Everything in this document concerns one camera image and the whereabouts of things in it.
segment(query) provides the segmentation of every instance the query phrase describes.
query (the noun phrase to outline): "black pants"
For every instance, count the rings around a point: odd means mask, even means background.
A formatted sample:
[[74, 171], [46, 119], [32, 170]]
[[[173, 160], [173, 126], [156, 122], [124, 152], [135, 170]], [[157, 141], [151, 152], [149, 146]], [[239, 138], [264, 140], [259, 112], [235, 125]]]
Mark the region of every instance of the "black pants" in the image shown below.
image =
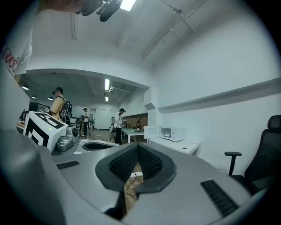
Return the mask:
[[115, 144], [122, 144], [121, 128], [116, 128]]
[[87, 135], [87, 126], [88, 126], [88, 121], [84, 122], [84, 135]]

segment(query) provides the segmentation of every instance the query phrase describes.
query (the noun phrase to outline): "white counter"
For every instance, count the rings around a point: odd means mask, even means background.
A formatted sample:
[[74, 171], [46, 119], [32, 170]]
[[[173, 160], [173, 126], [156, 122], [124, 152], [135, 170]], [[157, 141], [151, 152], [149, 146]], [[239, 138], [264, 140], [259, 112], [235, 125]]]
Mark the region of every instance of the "white counter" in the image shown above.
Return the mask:
[[148, 142], [151, 144], [155, 143], [158, 145], [162, 145], [169, 149], [173, 149], [189, 155], [198, 155], [198, 149], [200, 147], [200, 143], [192, 143], [192, 142], [184, 142], [184, 141], [173, 142], [163, 138], [151, 138], [148, 140]]

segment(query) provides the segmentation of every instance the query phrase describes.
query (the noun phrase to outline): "white table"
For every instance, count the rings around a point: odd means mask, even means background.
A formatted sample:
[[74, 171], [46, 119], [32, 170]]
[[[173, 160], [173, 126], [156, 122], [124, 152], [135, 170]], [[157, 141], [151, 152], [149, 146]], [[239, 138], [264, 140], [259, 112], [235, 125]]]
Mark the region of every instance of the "white table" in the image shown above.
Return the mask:
[[173, 142], [171, 140], [167, 140], [164, 138], [151, 138], [148, 139], [148, 143], [162, 145], [169, 149], [173, 149], [194, 156], [198, 156], [199, 148], [200, 148], [200, 143], [185, 142], [185, 141]]
[[135, 132], [137, 130], [134, 130], [134, 129], [129, 129], [129, 128], [126, 128], [126, 129], [121, 129], [121, 134], [122, 132], [125, 133], [126, 135], [128, 135], [128, 143], [130, 143], [130, 138], [131, 136], [135, 136], [135, 142], [136, 142], [136, 136], [141, 136], [141, 135], [144, 135], [144, 131], [142, 132]]

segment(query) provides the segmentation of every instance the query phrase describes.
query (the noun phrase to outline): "backpack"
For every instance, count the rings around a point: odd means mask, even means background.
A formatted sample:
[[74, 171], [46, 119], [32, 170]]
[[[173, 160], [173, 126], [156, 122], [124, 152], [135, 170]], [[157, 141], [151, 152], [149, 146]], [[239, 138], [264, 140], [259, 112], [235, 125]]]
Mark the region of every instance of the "backpack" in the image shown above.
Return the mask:
[[70, 101], [65, 101], [60, 112], [59, 112], [59, 115], [60, 115], [60, 119], [62, 120], [62, 122], [66, 122], [66, 119], [67, 119], [67, 115], [68, 113], [70, 113], [72, 111], [72, 104], [70, 104]]

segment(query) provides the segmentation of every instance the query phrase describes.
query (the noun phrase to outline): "camera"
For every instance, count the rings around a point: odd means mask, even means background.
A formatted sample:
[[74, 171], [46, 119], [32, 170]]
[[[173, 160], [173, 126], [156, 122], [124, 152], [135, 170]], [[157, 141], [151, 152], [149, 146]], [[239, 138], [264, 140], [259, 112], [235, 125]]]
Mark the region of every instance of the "camera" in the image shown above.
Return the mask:
[[120, 7], [123, 0], [85, 0], [81, 11], [76, 14], [83, 16], [91, 15], [97, 9], [96, 13], [100, 16], [100, 21], [107, 21]]

